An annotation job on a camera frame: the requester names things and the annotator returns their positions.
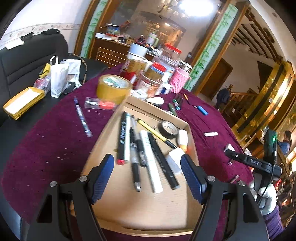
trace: yellow box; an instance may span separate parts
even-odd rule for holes
[[[26,91],[28,91],[29,89],[31,89],[34,92],[39,93],[38,96],[36,96],[34,99],[32,99],[30,102],[28,102],[23,108],[21,108],[19,111],[17,111],[15,114],[10,113],[9,111],[6,110],[6,108],[13,103],[15,100],[17,100],[19,97],[21,97]],[[18,93],[17,95],[15,95],[14,97],[12,97],[4,106],[3,109],[4,111],[11,116],[12,118],[14,118],[15,120],[17,120],[18,118],[20,118],[22,116],[23,113],[25,113],[28,109],[30,109],[33,105],[35,105],[39,100],[41,100],[42,98],[45,97],[45,92],[43,90],[39,90],[35,87],[28,87],[25,90],[23,90],[22,92]]]

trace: purple tablecloth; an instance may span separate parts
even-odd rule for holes
[[[120,67],[107,70],[104,74],[117,74]],[[1,181],[3,192],[12,208],[26,221],[32,220],[51,181],[68,183],[79,177],[89,153],[113,114],[113,111],[84,108],[86,97],[96,97],[97,83],[98,78],[94,78],[62,99],[27,133],[8,161]],[[221,181],[230,181],[235,175],[240,175],[240,179],[249,183],[253,177],[245,165],[238,162],[228,165],[229,159],[223,152],[225,146],[230,143],[236,151],[242,152],[242,149],[221,114],[190,92],[182,89],[181,93],[186,93],[191,104],[201,105],[209,113],[204,116],[187,102],[178,112],[179,117],[190,125],[200,166],[208,175],[214,175]],[[84,132],[74,96],[77,96],[83,109],[92,138]],[[162,97],[165,99],[163,109],[167,110],[174,94]],[[203,134],[212,131],[219,135],[205,137]],[[225,208],[222,208],[220,217],[216,240],[221,239],[226,220]]]

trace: chandelier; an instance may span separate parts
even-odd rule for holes
[[[207,16],[214,5],[210,0],[160,0],[158,13],[167,16],[189,18],[191,16]]]

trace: cardboard box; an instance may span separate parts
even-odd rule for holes
[[[29,101],[24,107],[22,107],[20,110],[18,110],[16,113],[10,113],[6,110],[6,108],[12,104],[15,100],[17,100],[19,97],[21,97],[24,93],[26,93],[28,90],[32,90],[33,92],[38,93],[38,96],[36,96],[34,99],[32,99],[31,101]],[[14,97],[12,97],[4,106],[3,109],[4,111],[11,116],[12,118],[14,118],[15,120],[17,120],[18,118],[20,118],[28,109],[30,109],[33,105],[35,105],[39,100],[43,99],[45,97],[45,91],[44,90],[39,90],[35,87],[31,87],[29,86],[28,88],[24,89],[22,92],[18,93],[17,95],[15,95]]]
[[[110,153],[117,159],[119,122],[122,112],[126,111],[140,118],[150,126],[158,126],[162,120],[172,122],[185,129],[189,136],[188,154],[198,165],[197,153],[188,123],[167,112],[135,97],[128,96],[114,112],[102,131],[84,166],[82,175],[98,166],[103,157]],[[144,129],[137,124],[137,131]],[[172,149],[157,139],[162,152],[166,155]],[[111,231],[148,237],[176,236],[192,233],[200,216],[202,205],[193,199],[183,175],[176,175],[181,187],[172,190],[158,162],[163,192],[152,192],[146,168],[140,167],[141,192],[134,188],[131,164],[116,165],[111,174],[101,200],[93,205],[94,214],[101,228]]]

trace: glove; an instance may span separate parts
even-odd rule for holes
[[[256,182],[256,179],[258,180],[258,176],[260,174],[258,173],[254,173],[254,180],[251,181],[251,183],[249,184],[249,188],[250,188],[250,191],[253,195],[253,197],[255,198],[255,200],[257,199],[258,197],[258,194],[260,196],[262,196],[264,190],[266,187],[263,187],[263,188],[260,188],[259,191],[258,191],[258,194],[257,192],[255,191],[254,189],[254,181]],[[263,210],[261,210],[261,214],[264,216],[264,215],[267,215],[267,214],[270,214],[276,207],[276,189],[274,188],[274,186],[272,185],[272,183],[270,183],[266,189],[266,192],[264,193],[263,197],[266,197],[267,200],[266,200],[266,203],[265,203],[265,207]]]

